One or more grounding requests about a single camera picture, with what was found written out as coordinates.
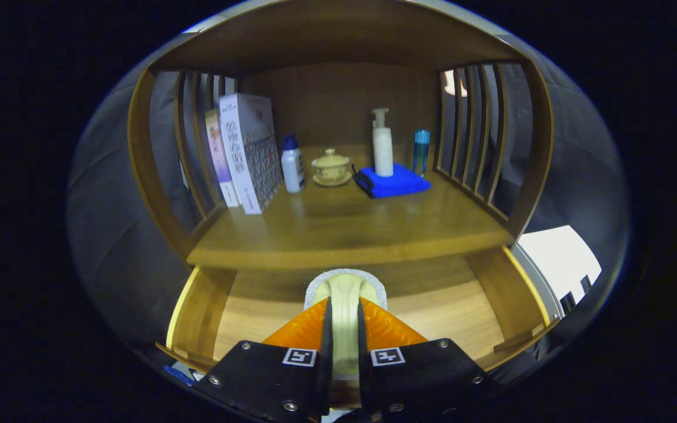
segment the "wooden shelf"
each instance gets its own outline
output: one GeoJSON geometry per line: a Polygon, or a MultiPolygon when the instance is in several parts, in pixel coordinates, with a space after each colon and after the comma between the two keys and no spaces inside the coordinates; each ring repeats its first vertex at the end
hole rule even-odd
{"type": "Polygon", "coordinates": [[[153,66],[239,77],[326,62],[376,62],[439,72],[470,62],[523,59],[494,35],[422,5],[295,0],[256,8],[205,29],[153,66]]]}
{"type": "Polygon", "coordinates": [[[395,263],[471,254],[513,241],[491,215],[430,172],[430,190],[372,200],[354,182],[282,185],[261,215],[228,209],[187,258],[204,267],[298,268],[395,263]]]}
{"type": "MultiPolygon", "coordinates": [[[[504,341],[489,300],[464,257],[363,267],[386,288],[388,311],[428,340],[451,338],[477,360],[504,341]]],[[[241,340],[261,342],[303,311],[320,270],[240,271],[217,328],[214,361],[241,340]]],[[[207,339],[210,329],[199,336],[207,339]]],[[[210,343],[210,339],[199,340],[210,343]]]]}

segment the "book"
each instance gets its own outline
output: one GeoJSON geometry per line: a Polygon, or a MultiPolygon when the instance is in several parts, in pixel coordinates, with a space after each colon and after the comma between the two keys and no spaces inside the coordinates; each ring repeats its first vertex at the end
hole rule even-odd
{"type": "Polygon", "coordinates": [[[213,159],[218,185],[221,187],[226,207],[237,207],[239,206],[239,198],[229,170],[229,161],[226,160],[218,110],[215,108],[205,112],[205,133],[207,134],[207,144],[210,147],[210,156],[213,159]]]}
{"type": "Polygon", "coordinates": [[[271,99],[229,94],[219,100],[226,160],[245,214],[262,214],[283,177],[271,99]]]}

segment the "blue cloth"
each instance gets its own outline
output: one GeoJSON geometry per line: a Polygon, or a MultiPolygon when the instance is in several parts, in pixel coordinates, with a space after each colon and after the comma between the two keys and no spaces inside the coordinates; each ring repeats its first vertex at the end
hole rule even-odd
{"type": "Polygon", "coordinates": [[[194,380],[191,380],[191,378],[187,377],[187,375],[180,372],[179,370],[172,368],[172,367],[169,367],[169,366],[164,366],[163,369],[166,370],[166,372],[169,373],[170,375],[172,375],[173,377],[178,378],[179,380],[184,382],[185,385],[187,385],[187,386],[195,385],[194,380]]]}
{"type": "Polygon", "coordinates": [[[421,193],[430,188],[430,182],[398,163],[393,163],[393,176],[377,176],[369,167],[360,173],[365,177],[355,177],[357,185],[372,198],[421,193]]]}

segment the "blue bottle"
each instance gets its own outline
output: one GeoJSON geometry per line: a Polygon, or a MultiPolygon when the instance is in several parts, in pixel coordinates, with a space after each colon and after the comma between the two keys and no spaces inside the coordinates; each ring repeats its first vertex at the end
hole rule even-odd
{"type": "Polygon", "coordinates": [[[427,170],[427,152],[430,149],[430,132],[420,129],[414,132],[414,165],[412,170],[419,176],[425,176],[427,170]]]}

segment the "pump dispenser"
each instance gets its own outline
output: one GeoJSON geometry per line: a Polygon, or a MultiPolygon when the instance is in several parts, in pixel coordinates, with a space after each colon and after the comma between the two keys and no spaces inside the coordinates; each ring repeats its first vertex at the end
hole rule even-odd
{"type": "Polygon", "coordinates": [[[393,176],[393,143],[390,128],[385,127],[385,113],[388,108],[374,108],[373,114],[373,156],[378,176],[393,176]]]}

